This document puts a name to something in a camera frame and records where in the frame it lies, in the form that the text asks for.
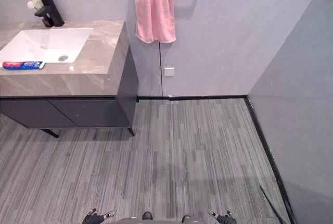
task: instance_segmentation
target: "white sink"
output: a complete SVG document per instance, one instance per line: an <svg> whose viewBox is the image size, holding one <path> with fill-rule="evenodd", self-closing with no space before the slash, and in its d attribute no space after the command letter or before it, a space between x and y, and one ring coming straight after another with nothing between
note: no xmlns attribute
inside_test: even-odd
<svg viewBox="0 0 333 224"><path fill-rule="evenodd" d="M44 61L73 63L92 28L22 30L1 51L5 61Z"/></svg>

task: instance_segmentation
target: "black shoe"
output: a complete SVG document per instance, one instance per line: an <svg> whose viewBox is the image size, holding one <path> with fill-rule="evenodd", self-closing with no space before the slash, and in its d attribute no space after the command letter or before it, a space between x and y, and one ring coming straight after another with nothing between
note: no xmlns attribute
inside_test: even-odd
<svg viewBox="0 0 333 224"><path fill-rule="evenodd" d="M151 212L149 212L149 211L144 212L144 214L142 215L142 220L152 220Z"/></svg>

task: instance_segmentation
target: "black faucet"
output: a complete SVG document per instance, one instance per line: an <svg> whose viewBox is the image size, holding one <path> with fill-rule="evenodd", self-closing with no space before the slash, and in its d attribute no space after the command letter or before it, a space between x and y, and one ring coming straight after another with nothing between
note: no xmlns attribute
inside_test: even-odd
<svg viewBox="0 0 333 224"><path fill-rule="evenodd" d="M36 11L35 16L44 17L44 19L42 19L42 22L47 27L63 26L65 22L61 18L53 0L42 0L42 3L44 4L44 6L38 11Z"/></svg>

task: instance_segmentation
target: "gray carpet tile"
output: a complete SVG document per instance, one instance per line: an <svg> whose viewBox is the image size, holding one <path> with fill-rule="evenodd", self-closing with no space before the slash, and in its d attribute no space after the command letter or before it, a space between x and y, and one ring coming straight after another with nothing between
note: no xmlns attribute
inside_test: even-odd
<svg viewBox="0 0 333 224"><path fill-rule="evenodd" d="M141 100L127 129L62 129L55 139L0 115L2 223L81 223L85 213L215 223L287 220L281 195L243 99Z"/></svg>

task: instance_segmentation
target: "towel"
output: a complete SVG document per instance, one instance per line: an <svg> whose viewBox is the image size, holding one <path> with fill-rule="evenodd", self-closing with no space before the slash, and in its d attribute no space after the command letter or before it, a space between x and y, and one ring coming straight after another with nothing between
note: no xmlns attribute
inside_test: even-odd
<svg viewBox="0 0 333 224"><path fill-rule="evenodd" d="M136 36L145 43L176 40L173 0L135 0Z"/></svg>

